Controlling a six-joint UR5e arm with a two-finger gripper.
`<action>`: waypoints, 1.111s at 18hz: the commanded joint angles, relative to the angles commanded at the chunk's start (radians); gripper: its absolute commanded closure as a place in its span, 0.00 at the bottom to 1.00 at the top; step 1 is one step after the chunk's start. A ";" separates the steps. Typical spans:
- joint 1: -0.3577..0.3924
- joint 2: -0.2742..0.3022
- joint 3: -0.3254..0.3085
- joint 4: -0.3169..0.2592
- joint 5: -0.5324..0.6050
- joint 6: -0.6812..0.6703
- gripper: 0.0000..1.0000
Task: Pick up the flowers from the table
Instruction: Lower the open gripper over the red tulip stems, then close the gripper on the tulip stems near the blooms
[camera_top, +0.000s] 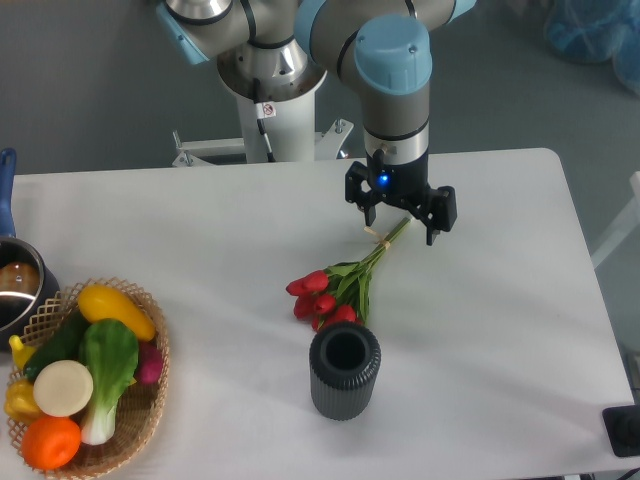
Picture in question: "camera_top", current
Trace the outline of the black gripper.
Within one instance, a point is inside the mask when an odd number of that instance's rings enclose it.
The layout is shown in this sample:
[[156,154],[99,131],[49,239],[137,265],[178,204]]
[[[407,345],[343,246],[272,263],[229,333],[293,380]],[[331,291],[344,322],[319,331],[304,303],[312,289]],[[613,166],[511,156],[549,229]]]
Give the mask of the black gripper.
[[426,229],[426,244],[432,246],[442,232],[450,232],[457,220],[456,192],[451,186],[434,189],[428,183],[428,153],[405,164],[389,164],[378,149],[368,155],[365,166],[355,161],[345,174],[345,200],[355,204],[366,225],[376,219],[381,203],[401,207]]

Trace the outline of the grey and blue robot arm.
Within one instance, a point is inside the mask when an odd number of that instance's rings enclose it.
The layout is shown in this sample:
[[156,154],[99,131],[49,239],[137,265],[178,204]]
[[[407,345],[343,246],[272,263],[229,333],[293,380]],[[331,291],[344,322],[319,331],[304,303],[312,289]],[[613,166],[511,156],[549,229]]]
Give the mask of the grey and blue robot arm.
[[430,34],[468,1],[160,1],[156,12],[193,64],[214,61],[235,96],[250,163],[317,157],[315,94],[328,75],[356,94],[366,157],[345,198],[367,224],[384,203],[433,240],[453,227],[455,191],[428,182]]

